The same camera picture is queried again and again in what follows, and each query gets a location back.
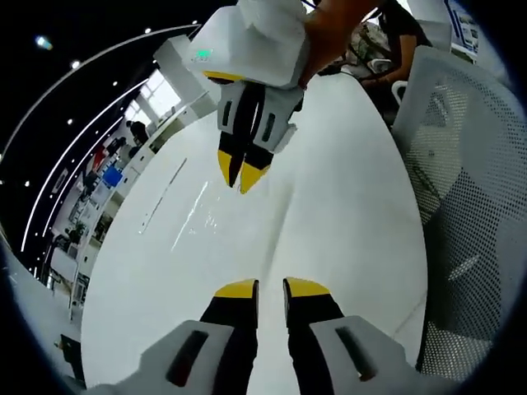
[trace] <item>white table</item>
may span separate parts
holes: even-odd
[[[195,101],[201,99],[205,96],[207,92],[204,92],[203,95],[200,95]],[[119,181],[119,184],[116,185],[114,188],[110,188],[108,192],[108,196],[106,196],[103,201],[99,202],[97,205],[99,208],[95,209],[95,216],[91,219],[91,221],[87,224],[88,230],[85,233],[85,236],[82,238],[81,245],[79,246],[79,251],[77,253],[77,261],[81,265],[81,267],[90,266],[92,264],[91,260],[96,259],[97,253],[93,253],[93,250],[89,250],[89,244],[91,237],[96,231],[97,224],[99,223],[99,219],[102,217],[103,213],[105,212],[106,207],[108,206],[110,200],[114,196],[115,193],[120,193],[123,198],[125,198],[127,195],[123,194],[123,191],[126,191],[127,188],[123,188],[124,186],[124,180],[126,178],[130,178],[135,180],[136,177],[133,177],[133,173],[141,173],[142,169],[144,169],[148,162],[152,159],[154,156],[154,153],[150,149],[150,145],[179,117],[181,114],[183,114],[185,111],[189,109],[189,106],[192,103],[183,106],[178,111],[176,111],[174,114],[172,114],[169,118],[165,119],[165,121],[159,125],[157,130],[148,138],[148,140],[139,148],[138,152],[136,152],[136,155],[124,166],[124,168],[121,170],[121,174],[123,177]],[[104,183],[101,181],[97,188],[104,187]]]
[[[154,157],[91,276],[82,321],[88,386],[131,374],[152,343],[199,319],[217,289],[250,277],[260,279],[260,324],[249,393],[298,393],[287,352],[285,276],[327,286],[346,315],[395,337],[415,362],[426,254],[392,137],[359,84],[344,75],[316,77],[293,120],[298,131],[289,146],[246,195],[223,180],[215,113]]]

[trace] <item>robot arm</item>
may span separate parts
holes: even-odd
[[[404,349],[360,317],[344,317],[329,290],[283,281],[289,353],[302,395],[450,393],[455,384],[419,374]],[[200,321],[186,321],[146,350],[137,372],[86,395],[244,395],[256,357],[255,279],[221,288]]]
[[[240,0],[218,9],[189,46],[185,66],[221,84],[218,162],[246,193],[291,139],[301,109],[298,80],[309,55],[299,0]]]

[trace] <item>black ceiling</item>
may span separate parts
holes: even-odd
[[[4,45],[2,56],[6,107],[0,151],[26,111],[71,70],[71,61],[86,61],[106,48],[142,35],[147,27],[156,31],[188,25],[194,20],[204,22],[219,7],[235,1],[69,2],[60,6],[20,3],[10,9],[11,15],[3,15],[7,21],[7,47]],[[45,36],[53,49],[37,47],[37,35]],[[0,221],[15,253],[20,252],[37,194],[58,158],[104,107],[153,72],[153,53],[173,35],[176,34],[141,39],[78,69],[24,123],[0,164]],[[106,130],[123,113],[119,108],[126,108],[132,98],[133,95],[127,96],[87,130],[58,167],[48,189],[65,167],[73,170],[77,163],[72,165],[71,160],[80,160],[86,154],[98,138],[95,130]],[[68,119],[74,120],[72,125],[67,124]],[[29,188],[24,186],[27,180]],[[53,204],[49,191],[44,192],[31,222],[26,251],[19,255],[26,266],[34,266],[35,258],[42,254],[45,240],[35,237],[35,232],[41,232]]]

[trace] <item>mesh chair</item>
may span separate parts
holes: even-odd
[[[527,269],[527,125],[494,77],[419,48],[392,129],[427,245],[417,369],[463,380],[492,346]]]

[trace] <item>wall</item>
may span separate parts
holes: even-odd
[[[73,224],[69,221],[68,217],[69,214],[72,212],[73,206],[75,206],[75,202],[81,196],[81,191],[79,191],[77,188],[74,188],[74,185],[75,184],[70,184],[70,186],[68,186],[70,190],[68,191],[66,197],[63,196],[64,203],[60,206],[58,214],[55,217],[53,228],[54,233],[57,235],[65,235],[64,231],[67,228],[73,226]]]
[[[144,97],[142,97],[141,94],[137,95],[137,97],[135,98],[135,101],[139,105],[139,108],[147,115],[147,117],[153,123],[157,123],[157,121],[159,120],[159,117],[157,116],[154,109],[150,106],[150,103],[148,103],[148,101]]]
[[[415,19],[450,23],[444,0],[407,0],[407,2]]]
[[[189,71],[182,63],[182,56],[189,45],[186,35],[173,37],[163,43],[154,53],[154,59],[159,65],[163,77],[169,82],[181,98],[176,110],[194,100],[204,91],[208,91],[208,99],[216,104],[220,98],[220,88],[201,74]]]
[[[413,15],[412,9],[410,8],[410,5],[408,4],[408,0],[397,0],[397,2],[403,6],[403,8],[410,12]]]
[[[72,367],[54,343],[60,335],[81,340],[81,331],[69,321],[68,309],[54,298],[54,293],[38,282],[2,242],[9,279],[16,303],[44,353],[60,374],[73,376]]]

